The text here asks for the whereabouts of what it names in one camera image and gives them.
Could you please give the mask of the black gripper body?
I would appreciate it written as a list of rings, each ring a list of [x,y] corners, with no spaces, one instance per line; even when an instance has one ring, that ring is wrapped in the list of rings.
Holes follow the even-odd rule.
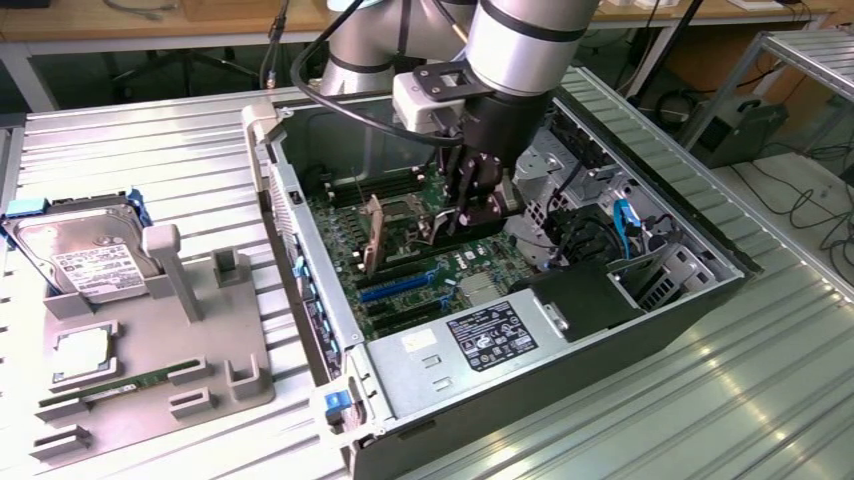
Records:
[[[460,120],[463,145],[514,169],[540,128],[552,96],[552,91],[526,97],[492,92],[468,98]]]

